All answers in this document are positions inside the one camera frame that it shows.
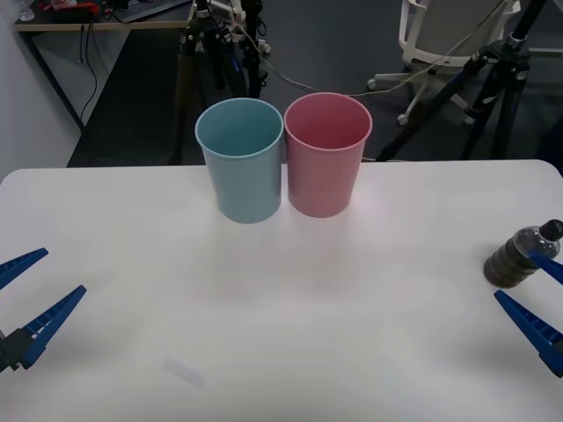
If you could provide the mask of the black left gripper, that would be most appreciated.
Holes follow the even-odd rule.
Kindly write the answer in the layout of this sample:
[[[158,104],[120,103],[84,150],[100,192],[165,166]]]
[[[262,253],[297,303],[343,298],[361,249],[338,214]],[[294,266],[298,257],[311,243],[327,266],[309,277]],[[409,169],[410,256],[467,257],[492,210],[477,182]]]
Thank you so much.
[[[45,258],[48,251],[40,248],[0,265],[0,289],[4,289],[19,275]],[[59,302],[15,330],[7,337],[1,336],[1,368],[17,370],[30,368],[47,348],[47,344],[61,328],[70,313],[81,301],[87,289],[80,285]]]

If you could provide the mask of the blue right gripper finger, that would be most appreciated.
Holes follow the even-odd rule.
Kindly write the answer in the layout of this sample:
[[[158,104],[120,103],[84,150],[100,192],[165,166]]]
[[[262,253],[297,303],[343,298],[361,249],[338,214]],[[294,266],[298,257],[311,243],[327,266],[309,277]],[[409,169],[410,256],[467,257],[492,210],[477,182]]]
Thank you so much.
[[[557,282],[563,282],[563,265],[538,251],[530,254],[530,259],[538,269],[548,273]]]
[[[524,337],[536,349],[539,358],[555,376],[561,378],[562,333],[503,291],[495,291],[494,297]]]

